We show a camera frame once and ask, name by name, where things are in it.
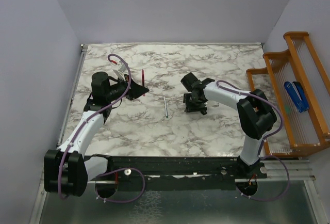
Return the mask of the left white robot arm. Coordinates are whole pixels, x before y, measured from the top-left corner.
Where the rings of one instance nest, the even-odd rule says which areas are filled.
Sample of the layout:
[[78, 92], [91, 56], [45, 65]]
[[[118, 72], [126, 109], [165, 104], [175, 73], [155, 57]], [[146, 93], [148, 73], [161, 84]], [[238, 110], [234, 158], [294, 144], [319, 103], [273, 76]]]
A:
[[85, 159], [87, 148], [109, 118], [113, 104], [123, 98], [135, 100], [149, 91], [128, 74], [114, 79], [106, 72], [92, 75], [91, 89], [78, 126], [58, 149], [48, 150], [44, 157], [45, 190], [58, 193], [61, 199], [80, 197], [97, 176], [103, 180], [113, 176], [114, 167], [104, 157]]

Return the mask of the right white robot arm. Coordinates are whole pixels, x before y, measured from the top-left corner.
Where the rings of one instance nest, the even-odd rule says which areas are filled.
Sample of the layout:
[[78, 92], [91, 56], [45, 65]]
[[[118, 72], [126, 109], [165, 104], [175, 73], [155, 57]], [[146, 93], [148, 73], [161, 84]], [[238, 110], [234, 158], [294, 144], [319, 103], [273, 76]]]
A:
[[186, 74], [180, 81], [188, 91], [184, 94], [185, 112], [207, 114], [206, 103], [214, 101], [238, 112], [245, 133], [243, 149], [237, 161], [237, 172], [242, 178], [255, 173], [260, 161], [263, 141], [277, 121], [276, 108], [267, 100], [263, 91], [244, 91], [233, 84], [206, 78], [199, 80], [193, 73]]

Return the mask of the red ink pen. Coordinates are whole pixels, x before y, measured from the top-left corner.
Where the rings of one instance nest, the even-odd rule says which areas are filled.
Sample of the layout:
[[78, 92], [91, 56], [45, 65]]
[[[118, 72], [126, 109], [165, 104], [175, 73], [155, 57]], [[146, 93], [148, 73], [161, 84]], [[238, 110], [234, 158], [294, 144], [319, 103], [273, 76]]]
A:
[[141, 70], [141, 78], [142, 78], [142, 86], [145, 87], [145, 71], [144, 71], [144, 69]]

